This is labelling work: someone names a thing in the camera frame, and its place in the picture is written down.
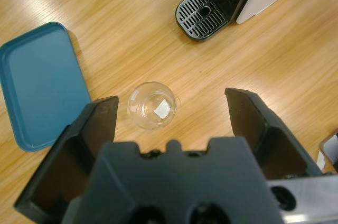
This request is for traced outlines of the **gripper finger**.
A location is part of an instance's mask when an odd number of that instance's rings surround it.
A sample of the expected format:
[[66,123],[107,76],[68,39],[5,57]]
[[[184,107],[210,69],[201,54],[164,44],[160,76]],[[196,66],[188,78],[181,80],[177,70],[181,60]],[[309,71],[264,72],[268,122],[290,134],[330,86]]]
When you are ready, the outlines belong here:
[[269,180],[321,176],[323,173],[286,124],[258,94],[226,88],[232,131],[243,136]]
[[115,137],[119,98],[87,104],[66,126],[22,193],[14,209],[35,223],[60,223],[76,197],[83,194],[102,145]]

